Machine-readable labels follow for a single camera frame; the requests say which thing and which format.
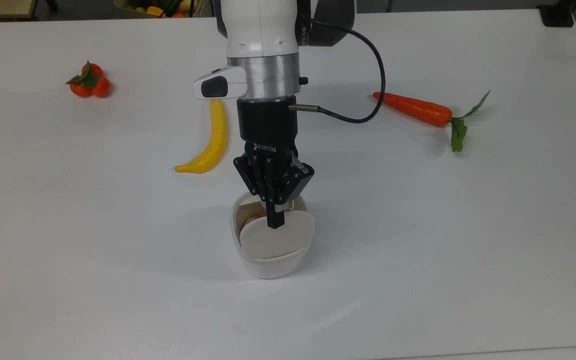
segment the yellow banana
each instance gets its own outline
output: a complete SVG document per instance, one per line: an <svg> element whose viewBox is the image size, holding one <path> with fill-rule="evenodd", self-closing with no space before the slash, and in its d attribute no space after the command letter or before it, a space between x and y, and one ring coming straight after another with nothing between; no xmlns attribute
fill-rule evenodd
<svg viewBox="0 0 576 360"><path fill-rule="evenodd" d="M212 169L222 159L228 144L228 121L221 100L210 100L210 140L197 157L187 164L174 167L178 173L201 174Z"/></svg>

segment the black object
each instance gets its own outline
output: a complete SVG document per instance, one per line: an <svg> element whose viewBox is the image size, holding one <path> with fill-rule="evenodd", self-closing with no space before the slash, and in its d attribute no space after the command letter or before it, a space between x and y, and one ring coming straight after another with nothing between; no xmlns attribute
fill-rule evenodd
<svg viewBox="0 0 576 360"><path fill-rule="evenodd" d="M560 0L554 5L537 5L541 21L548 28L572 28L572 7L576 0Z"/></svg>
<svg viewBox="0 0 576 360"><path fill-rule="evenodd" d="M297 112L288 110L296 101L294 95L272 102L237 100L239 134L246 144L233 163L250 194L265 202L272 229L284 225L281 208L301 194L315 173L297 158Z"/></svg>
<svg viewBox="0 0 576 360"><path fill-rule="evenodd" d="M319 0L311 22L310 46L333 46L346 36L338 27L352 29L355 23L355 0ZM322 26L318 22L337 25Z"/></svg>
<svg viewBox="0 0 576 360"><path fill-rule="evenodd" d="M51 12L56 12L59 10L59 6L57 5L56 0L46 0L46 3L48 3L48 7L50 8Z"/></svg>
<svg viewBox="0 0 576 360"><path fill-rule="evenodd" d="M223 98L228 95L228 80L224 76L215 76L202 82L201 95L204 98Z"/></svg>

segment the toy fruit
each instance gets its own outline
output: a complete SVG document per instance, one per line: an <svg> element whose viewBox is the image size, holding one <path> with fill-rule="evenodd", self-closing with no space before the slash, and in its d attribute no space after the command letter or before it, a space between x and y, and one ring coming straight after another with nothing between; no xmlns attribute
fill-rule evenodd
<svg viewBox="0 0 576 360"><path fill-rule="evenodd" d="M150 6L148 9L146 9L146 14L151 14L154 16L162 16L163 12L164 11L157 6Z"/></svg>
<svg viewBox="0 0 576 360"><path fill-rule="evenodd" d="M77 82L70 83L70 91L72 91L73 94L79 96L80 98L87 98L92 93L89 88L85 88L77 84Z"/></svg>
<svg viewBox="0 0 576 360"><path fill-rule="evenodd" d="M105 76L100 76L99 80L96 81L96 85L90 91L94 96L98 98L104 98L108 95L110 91L110 81Z"/></svg>
<svg viewBox="0 0 576 360"><path fill-rule="evenodd" d="M191 0L183 0L179 4L179 9L181 9L181 11L183 11L183 12L189 12L190 11L190 2L191 2ZM192 9L192 11L197 10L198 6L199 6L199 2L197 2L197 0L194 0L194 9Z"/></svg>
<svg viewBox="0 0 576 360"><path fill-rule="evenodd" d="M80 98L87 98L91 94L104 98L110 90L110 81L104 76L104 71L90 61L86 61L81 69L81 75L76 75L66 84L70 85L70 91Z"/></svg>
<svg viewBox="0 0 576 360"><path fill-rule="evenodd" d="M228 144L228 121L221 100L210 100L210 140L202 153L192 161L175 166L178 173L201 174L212 169L222 159Z"/></svg>

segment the carrot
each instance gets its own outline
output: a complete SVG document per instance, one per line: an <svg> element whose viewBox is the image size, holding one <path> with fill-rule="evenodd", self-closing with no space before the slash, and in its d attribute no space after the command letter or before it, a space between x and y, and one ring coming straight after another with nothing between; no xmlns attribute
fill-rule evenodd
<svg viewBox="0 0 576 360"><path fill-rule="evenodd" d="M383 103L394 108L398 112L438 128L443 128L450 123L452 125L450 147L454 153L455 151L460 152L464 148L463 141L464 137L466 137L466 131L468 130L468 127L464 125L464 119L475 115L475 112L482 107L489 94L490 91L486 92L486 95L481 98L477 105L475 105L464 116L460 117L453 117L453 112L443 105L417 100L416 98L399 96L393 93L386 93L383 98ZM380 93L375 92L372 96L375 99L379 99Z"/></svg>

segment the red tomato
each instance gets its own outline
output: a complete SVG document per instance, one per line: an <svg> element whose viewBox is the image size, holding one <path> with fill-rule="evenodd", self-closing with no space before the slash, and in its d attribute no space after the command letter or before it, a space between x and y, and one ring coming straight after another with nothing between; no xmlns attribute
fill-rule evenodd
<svg viewBox="0 0 576 360"><path fill-rule="evenodd" d="M85 88L82 85L77 84L77 82L70 83L70 91L80 98L87 98L92 93L89 88Z"/></svg>
<svg viewBox="0 0 576 360"><path fill-rule="evenodd" d="M110 81L108 78L100 76L92 88L92 94L98 98L103 98L108 95L108 91L110 91Z"/></svg>
<svg viewBox="0 0 576 360"><path fill-rule="evenodd" d="M84 73L84 70L86 69L86 65L84 65L81 68L81 73ZM90 64L90 75L99 75L99 76L103 76L104 75L104 71L101 69L101 67L98 64Z"/></svg>

